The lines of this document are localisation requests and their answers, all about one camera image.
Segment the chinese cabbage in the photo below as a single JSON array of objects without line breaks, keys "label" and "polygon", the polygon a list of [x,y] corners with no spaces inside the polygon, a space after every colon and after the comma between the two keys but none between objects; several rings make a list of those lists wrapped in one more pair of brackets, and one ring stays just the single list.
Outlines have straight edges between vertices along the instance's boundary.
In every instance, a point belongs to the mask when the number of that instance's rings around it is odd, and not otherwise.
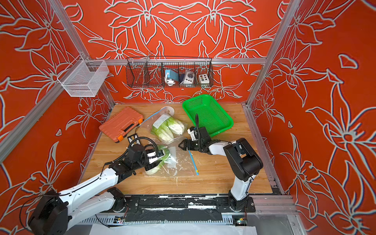
[{"label": "chinese cabbage", "polygon": [[167,146],[158,146],[158,150],[158,158],[145,167],[146,175],[148,176],[154,175],[161,170],[171,156],[170,150]]}]

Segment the clear zip-top bag blue seal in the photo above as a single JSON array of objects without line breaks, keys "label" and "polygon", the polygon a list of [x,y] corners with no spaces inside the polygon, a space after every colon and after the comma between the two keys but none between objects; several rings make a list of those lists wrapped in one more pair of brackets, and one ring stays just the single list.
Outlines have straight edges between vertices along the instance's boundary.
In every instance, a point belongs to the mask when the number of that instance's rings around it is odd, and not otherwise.
[{"label": "clear zip-top bag blue seal", "polygon": [[170,150],[171,156],[161,170],[149,177],[175,178],[199,175],[191,153],[189,151],[183,151],[181,148],[179,148],[178,141],[172,142],[168,145],[157,146],[167,146]]}]

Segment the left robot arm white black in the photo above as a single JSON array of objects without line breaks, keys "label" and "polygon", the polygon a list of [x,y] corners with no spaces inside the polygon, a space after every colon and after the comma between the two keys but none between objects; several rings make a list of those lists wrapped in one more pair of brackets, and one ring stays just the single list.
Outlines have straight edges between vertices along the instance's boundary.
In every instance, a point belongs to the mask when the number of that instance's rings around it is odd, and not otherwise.
[{"label": "left robot arm white black", "polygon": [[62,235],[67,230],[102,211],[125,207],[124,194],[116,185],[136,174],[151,170],[169,155],[150,138],[143,146],[133,140],[118,158],[104,164],[98,175],[61,192],[50,190],[40,200],[27,226],[35,235]]}]

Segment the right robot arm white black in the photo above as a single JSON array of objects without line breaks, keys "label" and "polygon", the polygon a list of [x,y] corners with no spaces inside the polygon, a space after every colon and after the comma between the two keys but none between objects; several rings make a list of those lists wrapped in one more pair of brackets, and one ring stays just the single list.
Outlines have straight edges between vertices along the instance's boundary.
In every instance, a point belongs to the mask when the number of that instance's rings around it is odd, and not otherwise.
[{"label": "right robot arm white black", "polygon": [[195,116],[196,126],[188,129],[191,139],[183,140],[178,146],[184,151],[198,151],[209,155],[227,157],[234,183],[229,191],[229,207],[235,212],[245,209],[248,203],[249,188],[263,162],[245,138],[236,141],[213,140],[207,129],[199,125],[199,115]]}]

